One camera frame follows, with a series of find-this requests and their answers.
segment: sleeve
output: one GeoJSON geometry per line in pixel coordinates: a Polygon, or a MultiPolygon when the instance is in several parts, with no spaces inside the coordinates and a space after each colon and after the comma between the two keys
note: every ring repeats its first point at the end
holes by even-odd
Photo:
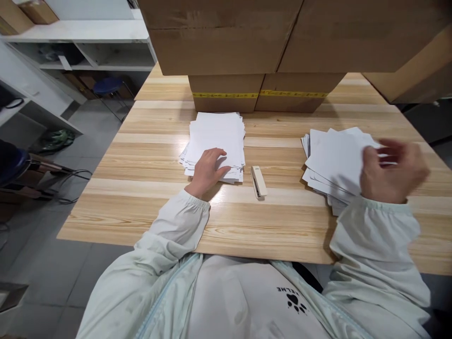
{"type": "Polygon", "coordinates": [[[420,226],[407,204],[357,197],[338,218],[339,258],[324,296],[375,338],[425,338],[430,291],[408,253],[420,226]]]}
{"type": "Polygon", "coordinates": [[[97,281],[80,324],[80,338],[131,338],[180,259],[195,250],[209,218],[207,202],[185,190],[172,197],[132,252],[97,281]]]}

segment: stack of white paper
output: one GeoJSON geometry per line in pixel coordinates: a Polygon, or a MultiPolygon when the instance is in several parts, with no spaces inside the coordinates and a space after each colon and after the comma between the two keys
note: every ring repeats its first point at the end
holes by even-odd
{"type": "Polygon", "coordinates": [[[303,180],[318,193],[324,194],[338,216],[361,193],[359,177],[363,168],[363,149],[379,147],[370,134],[358,127],[328,132],[312,129],[301,138],[307,167],[303,180]]]}
{"type": "Polygon", "coordinates": [[[193,176],[194,166],[202,153],[216,147],[227,153],[227,156],[219,157],[217,168],[231,166],[221,181],[231,184],[243,182],[244,137],[245,125],[239,113],[198,112],[196,120],[190,123],[190,141],[179,156],[179,162],[185,167],[185,175],[193,176]]]}

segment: hand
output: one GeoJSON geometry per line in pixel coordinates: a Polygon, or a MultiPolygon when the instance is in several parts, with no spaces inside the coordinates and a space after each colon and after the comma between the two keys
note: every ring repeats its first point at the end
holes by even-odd
{"type": "Polygon", "coordinates": [[[224,166],[215,170],[215,165],[220,155],[226,155],[226,152],[221,148],[212,148],[204,151],[194,167],[192,182],[185,187],[189,194],[196,198],[201,198],[231,169],[230,166],[224,166]]]}
{"type": "Polygon", "coordinates": [[[407,196],[428,177],[430,171],[415,143],[382,139],[379,149],[366,147],[363,151],[361,195],[387,203],[406,203],[407,196]]]}

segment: person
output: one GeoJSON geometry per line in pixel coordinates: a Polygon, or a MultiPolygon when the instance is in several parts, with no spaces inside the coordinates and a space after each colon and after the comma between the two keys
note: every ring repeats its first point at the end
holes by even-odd
{"type": "Polygon", "coordinates": [[[101,275],[77,338],[428,337],[407,196],[429,171],[417,144],[380,143],[363,151],[362,194],[337,219],[339,260],[322,294],[289,262],[191,253],[209,219],[201,197],[229,170],[215,170],[226,153],[210,149],[134,250],[101,275]]]}

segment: stapler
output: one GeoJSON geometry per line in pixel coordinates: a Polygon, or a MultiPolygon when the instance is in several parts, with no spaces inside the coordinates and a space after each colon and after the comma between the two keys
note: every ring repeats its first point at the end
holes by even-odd
{"type": "Polygon", "coordinates": [[[256,199],[260,201],[264,200],[264,197],[267,195],[267,187],[265,186],[264,177],[262,176],[260,167],[251,166],[250,172],[256,199]]]}

